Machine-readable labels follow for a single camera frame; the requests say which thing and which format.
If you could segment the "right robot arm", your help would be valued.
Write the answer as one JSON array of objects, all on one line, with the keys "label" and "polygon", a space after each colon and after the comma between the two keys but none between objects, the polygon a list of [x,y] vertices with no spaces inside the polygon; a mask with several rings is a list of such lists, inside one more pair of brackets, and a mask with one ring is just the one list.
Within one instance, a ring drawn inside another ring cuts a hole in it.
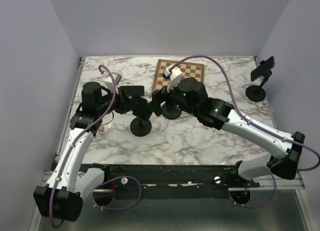
[{"label": "right robot arm", "polygon": [[278,131],[243,113],[222,99],[209,97],[205,85],[195,78],[185,78],[173,89],[163,87],[152,93],[149,103],[156,116],[162,115],[161,104],[197,118],[204,126],[223,130],[263,148],[268,154],[249,161],[238,161],[230,174],[230,182],[241,187],[254,178],[276,175],[282,179],[296,177],[305,136]]}]

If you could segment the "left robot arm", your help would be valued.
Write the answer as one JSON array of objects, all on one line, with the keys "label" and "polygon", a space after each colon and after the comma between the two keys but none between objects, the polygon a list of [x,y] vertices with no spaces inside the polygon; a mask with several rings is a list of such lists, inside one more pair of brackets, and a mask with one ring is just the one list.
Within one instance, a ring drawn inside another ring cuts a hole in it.
[{"label": "left robot arm", "polygon": [[67,144],[54,171],[46,184],[37,186],[33,192],[41,216],[51,220],[75,222],[93,189],[110,185],[111,176],[102,168],[90,168],[82,178],[78,172],[103,117],[112,111],[125,114],[135,106],[134,101],[118,93],[117,83],[113,81],[109,87],[94,81],[85,83],[81,98],[70,120]]}]

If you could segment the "black phone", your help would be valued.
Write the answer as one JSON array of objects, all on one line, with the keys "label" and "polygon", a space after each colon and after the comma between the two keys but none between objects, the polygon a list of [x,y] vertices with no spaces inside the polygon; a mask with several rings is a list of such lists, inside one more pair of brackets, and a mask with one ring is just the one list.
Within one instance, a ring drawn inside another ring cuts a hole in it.
[{"label": "black phone", "polygon": [[142,120],[149,120],[153,110],[149,107],[147,100],[136,93],[131,97],[131,99],[137,104],[132,109],[132,114]]}]

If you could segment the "black smartphone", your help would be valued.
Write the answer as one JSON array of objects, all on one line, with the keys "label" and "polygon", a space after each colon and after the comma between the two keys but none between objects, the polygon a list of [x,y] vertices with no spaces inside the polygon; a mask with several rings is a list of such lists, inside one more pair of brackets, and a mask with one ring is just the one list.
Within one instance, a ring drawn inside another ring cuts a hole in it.
[{"label": "black smartphone", "polygon": [[141,97],[145,95],[145,87],[143,85],[123,85],[120,86],[119,89],[128,97],[132,97],[135,94]]}]

